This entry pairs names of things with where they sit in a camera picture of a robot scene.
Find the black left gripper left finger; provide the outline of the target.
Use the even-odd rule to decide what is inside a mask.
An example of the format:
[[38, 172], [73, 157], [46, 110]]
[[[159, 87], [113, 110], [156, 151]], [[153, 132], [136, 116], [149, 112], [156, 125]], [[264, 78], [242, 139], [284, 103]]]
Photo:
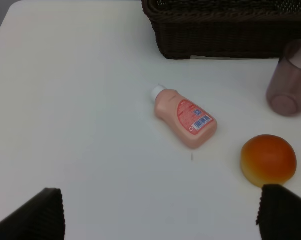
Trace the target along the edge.
[[44, 188], [0, 222], [0, 240], [63, 240], [66, 220], [62, 191]]

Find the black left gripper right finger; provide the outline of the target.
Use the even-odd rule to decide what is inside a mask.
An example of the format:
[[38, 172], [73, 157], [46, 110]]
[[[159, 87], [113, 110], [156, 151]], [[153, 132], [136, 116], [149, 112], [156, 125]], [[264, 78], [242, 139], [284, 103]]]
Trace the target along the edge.
[[263, 240], [301, 240], [301, 197], [282, 185], [265, 184], [256, 225]]

